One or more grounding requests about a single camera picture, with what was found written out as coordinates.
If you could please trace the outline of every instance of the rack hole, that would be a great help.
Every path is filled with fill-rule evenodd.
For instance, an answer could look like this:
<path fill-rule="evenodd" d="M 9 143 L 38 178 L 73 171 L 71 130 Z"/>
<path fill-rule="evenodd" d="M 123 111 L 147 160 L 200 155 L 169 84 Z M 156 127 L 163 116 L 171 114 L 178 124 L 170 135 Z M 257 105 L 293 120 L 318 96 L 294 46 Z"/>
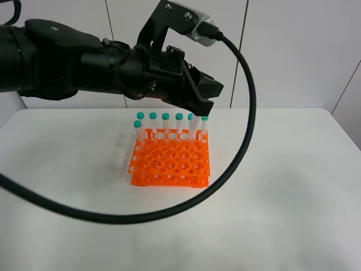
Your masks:
<path fill-rule="evenodd" d="M 167 161 L 167 162 L 165 162 L 164 166 L 166 168 L 174 168 L 175 164 L 172 161 Z"/>
<path fill-rule="evenodd" d="M 182 161 L 179 163 L 178 168 L 180 169 L 187 169 L 189 167 L 189 164 L 185 161 Z"/>
<path fill-rule="evenodd" d="M 146 166 L 147 166 L 147 161 L 145 161 L 145 160 L 139 160 L 138 162 L 137 162 L 137 166 L 139 166 L 139 167 L 142 167 L 142 168 L 145 168 Z"/>
<path fill-rule="evenodd" d="M 179 156 L 180 156 L 180 158 L 182 158 L 182 159 L 187 159 L 188 157 L 190 157 L 190 155 L 189 155 L 187 152 L 185 152 L 185 151 L 181 151 L 181 152 L 179 153 Z"/>
<path fill-rule="evenodd" d="M 176 153 L 174 151 L 167 151 L 165 153 L 165 156 L 172 159 L 172 158 L 175 158 L 175 154 Z"/>
<path fill-rule="evenodd" d="M 194 148 L 195 150 L 200 150 L 201 148 L 203 148 L 203 144 L 200 142 L 195 142 L 194 145 L 195 145 Z"/>
<path fill-rule="evenodd" d="M 194 163 L 193 168 L 197 171 L 200 171 L 201 169 L 203 169 L 203 164 L 202 163 Z"/>
<path fill-rule="evenodd" d="M 181 134 L 181 135 L 180 135 L 180 138 L 181 138 L 182 140 L 187 140 L 187 139 L 189 139 L 189 137 L 190 137 L 189 134 Z"/>
<path fill-rule="evenodd" d="M 147 152 L 147 151 L 142 151 L 142 152 L 139 154 L 140 157 L 146 157 L 146 156 L 148 156 L 148 155 L 149 155 L 149 152 Z"/>
<path fill-rule="evenodd" d="M 168 135 L 168 138 L 169 138 L 169 139 L 176 139 L 176 138 L 177 138 L 177 134 L 175 134 L 175 133 L 170 133 L 170 134 Z"/>
<path fill-rule="evenodd" d="M 157 133 L 156 138 L 157 139 L 163 139 L 165 137 L 164 133 Z"/>
<path fill-rule="evenodd" d="M 154 152 L 152 152 L 152 156 L 153 156 L 154 158 L 160 158 L 160 157 L 163 156 L 163 154 L 162 154 L 161 151 L 155 150 Z"/>
<path fill-rule="evenodd" d="M 196 151 L 192 156 L 196 160 L 199 160 L 199 159 L 203 158 L 203 154 L 201 152 L 199 152 L 199 151 Z"/>
<path fill-rule="evenodd" d="M 152 168 L 160 168 L 161 164 L 162 163 L 159 160 L 151 161 L 151 167 Z"/>
<path fill-rule="evenodd" d="M 165 145 L 166 145 L 166 143 L 164 141 L 159 141 L 158 142 L 159 147 L 164 147 Z"/>

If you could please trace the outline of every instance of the black cable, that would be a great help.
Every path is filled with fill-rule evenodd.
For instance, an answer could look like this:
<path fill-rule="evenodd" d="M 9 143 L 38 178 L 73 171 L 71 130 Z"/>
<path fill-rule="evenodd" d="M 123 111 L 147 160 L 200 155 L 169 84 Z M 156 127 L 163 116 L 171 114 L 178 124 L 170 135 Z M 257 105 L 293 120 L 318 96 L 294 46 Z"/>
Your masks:
<path fill-rule="evenodd" d="M 4 23 L 4 25 L 15 24 L 20 17 L 20 13 L 21 13 L 21 2 L 19 0 L 14 0 L 14 15 L 9 21 Z"/>
<path fill-rule="evenodd" d="M 236 170 L 237 166 L 242 161 L 242 158 L 244 157 L 247 151 L 250 140 L 252 138 L 254 123 L 256 120 L 256 89 L 254 87 L 252 74 L 249 70 L 247 62 L 245 61 L 241 53 L 238 51 L 237 47 L 230 40 L 224 37 L 222 32 L 220 32 L 215 28 L 211 30 L 209 33 L 207 33 L 207 31 L 209 30 L 208 29 L 209 26 L 210 26 L 209 24 L 203 25 L 202 28 L 206 28 L 206 30 L 203 29 L 200 33 L 202 33 L 204 36 L 209 36 L 210 38 L 216 38 L 217 40 L 220 40 L 227 45 L 227 47 L 235 54 L 238 61 L 240 62 L 245 72 L 249 87 L 249 116 L 248 116 L 247 129 L 246 129 L 245 137 L 243 139 L 243 143 L 239 151 L 237 152 L 236 156 L 234 157 L 233 161 L 226 169 L 226 171 L 219 177 L 218 180 L 216 180 L 211 186 L 209 186 L 209 188 L 207 188 L 197 196 L 194 196 L 193 198 L 181 204 L 178 204 L 176 206 L 167 209 L 150 212 L 150 213 L 141 213 L 137 215 L 106 215 L 102 213 L 83 211 L 80 209 L 75 209 L 72 207 L 68 207 L 56 203 L 52 200 L 49 200 L 47 198 L 44 198 L 43 196 L 36 194 L 35 192 L 30 191 L 27 188 L 24 188 L 23 186 L 16 184 L 14 181 L 11 181 L 10 179 L 8 179 L 7 177 L 1 174 L 0 174 L 0 186 L 3 187 L 5 190 L 21 197 L 22 199 L 25 199 L 44 209 L 48 209 L 49 211 L 58 213 L 60 215 L 76 218 L 79 220 L 102 223 L 102 224 L 136 224 L 136 223 L 159 220 L 162 218 L 174 216 L 178 213 L 184 212 L 194 207 L 195 205 L 201 203 L 208 197 L 210 197 L 219 188 L 221 188 L 221 186 L 224 185 L 224 183 L 231 177 L 231 175 Z"/>

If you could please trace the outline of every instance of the teal test tube cap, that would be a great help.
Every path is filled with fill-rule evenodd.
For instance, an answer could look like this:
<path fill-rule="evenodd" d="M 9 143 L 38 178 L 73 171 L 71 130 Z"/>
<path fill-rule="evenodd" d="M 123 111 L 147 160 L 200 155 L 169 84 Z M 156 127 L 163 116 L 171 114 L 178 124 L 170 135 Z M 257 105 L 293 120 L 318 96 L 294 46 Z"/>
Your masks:
<path fill-rule="evenodd" d="M 155 120 L 155 119 L 157 118 L 157 113 L 156 113 L 156 112 L 150 113 L 150 114 L 149 114 L 149 118 L 150 118 L 151 120 Z"/>
<path fill-rule="evenodd" d="M 163 113 L 162 114 L 162 119 L 168 120 L 169 119 L 169 114 L 168 113 Z"/>
<path fill-rule="evenodd" d="M 175 114 L 175 119 L 176 120 L 183 120 L 183 114 L 182 113 Z"/>
<path fill-rule="evenodd" d="M 138 112 L 137 113 L 137 119 L 138 120 L 143 120 L 144 119 L 144 113 L 143 112 Z"/>
<path fill-rule="evenodd" d="M 136 121 L 134 122 L 134 127 L 135 127 L 135 128 L 140 128 L 140 127 L 142 127 L 142 122 L 141 122 L 140 120 L 136 120 Z"/>

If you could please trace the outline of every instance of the screw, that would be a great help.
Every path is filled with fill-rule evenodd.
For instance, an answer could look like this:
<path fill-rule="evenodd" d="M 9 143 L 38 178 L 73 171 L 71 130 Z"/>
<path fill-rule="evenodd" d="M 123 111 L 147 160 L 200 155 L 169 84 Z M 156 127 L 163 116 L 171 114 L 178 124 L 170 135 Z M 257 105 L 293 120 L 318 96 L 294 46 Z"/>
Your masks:
<path fill-rule="evenodd" d="M 151 82 L 149 89 L 154 91 L 155 87 L 156 87 L 156 82 L 155 81 Z"/>
<path fill-rule="evenodd" d="M 186 18 L 187 21 L 189 21 L 190 19 L 192 19 L 192 14 L 190 14 L 189 12 L 187 12 L 184 17 Z"/>
<path fill-rule="evenodd" d="M 166 4 L 166 5 L 165 5 L 165 9 L 166 9 L 167 11 L 170 11 L 170 10 L 171 10 L 171 4 L 169 4 L 169 3 Z"/>
<path fill-rule="evenodd" d="M 109 45 L 109 44 L 111 44 L 111 41 L 108 40 L 107 38 L 104 38 L 104 39 L 103 39 L 103 43 L 104 43 L 105 45 Z"/>

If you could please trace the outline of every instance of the test tube rack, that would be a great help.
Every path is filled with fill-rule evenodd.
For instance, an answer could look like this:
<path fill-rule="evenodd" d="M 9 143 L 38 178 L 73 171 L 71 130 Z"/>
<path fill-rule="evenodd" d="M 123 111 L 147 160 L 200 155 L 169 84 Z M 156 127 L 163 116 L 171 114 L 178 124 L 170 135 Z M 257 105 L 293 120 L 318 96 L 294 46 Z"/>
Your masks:
<path fill-rule="evenodd" d="M 177 134 L 170 129 L 145 129 L 143 142 L 137 139 L 128 172 L 136 186 L 209 186 L 210 176 L 208 132 L 197 131 L 196 140 L 189 139 L 188 129 Z"/>

